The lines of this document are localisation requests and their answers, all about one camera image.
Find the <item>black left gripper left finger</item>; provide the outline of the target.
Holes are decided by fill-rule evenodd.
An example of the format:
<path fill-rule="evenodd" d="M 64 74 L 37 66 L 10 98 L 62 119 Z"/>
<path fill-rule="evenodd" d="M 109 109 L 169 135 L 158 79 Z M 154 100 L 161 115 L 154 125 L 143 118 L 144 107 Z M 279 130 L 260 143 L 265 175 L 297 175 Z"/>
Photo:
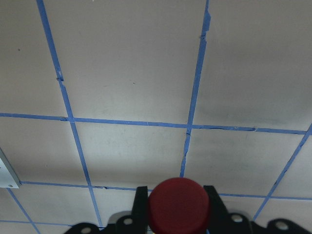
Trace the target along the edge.
<path fill-rule="evenodd" d="M 148 230 L 148 188 L 137 187 L 130 214 L 120 217 L 116 222 L 117 234 L 146 234 Z"/>

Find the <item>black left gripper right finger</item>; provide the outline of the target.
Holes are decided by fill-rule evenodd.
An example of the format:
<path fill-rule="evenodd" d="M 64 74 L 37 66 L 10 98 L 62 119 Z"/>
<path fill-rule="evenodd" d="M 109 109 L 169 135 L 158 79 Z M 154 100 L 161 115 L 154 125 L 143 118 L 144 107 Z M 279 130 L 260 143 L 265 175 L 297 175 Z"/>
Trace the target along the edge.
<path fill-rule="evenodd" d="M 203 186 L 210 201 L 210 234 L 253 234 L 250 221 L 240 213 L 230 213 L 214 186 Z"/>

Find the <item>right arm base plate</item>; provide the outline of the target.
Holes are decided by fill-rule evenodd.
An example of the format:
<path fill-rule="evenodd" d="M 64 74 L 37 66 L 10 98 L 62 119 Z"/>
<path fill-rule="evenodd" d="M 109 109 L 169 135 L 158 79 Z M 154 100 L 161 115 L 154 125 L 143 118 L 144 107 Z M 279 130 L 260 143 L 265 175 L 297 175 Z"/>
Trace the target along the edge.
<path fill-rule="evenodd" d="M 21 186 L 20 179 L 8 161 L 7 157 L 0 150 L 0 187 L 18 189 Z"/>

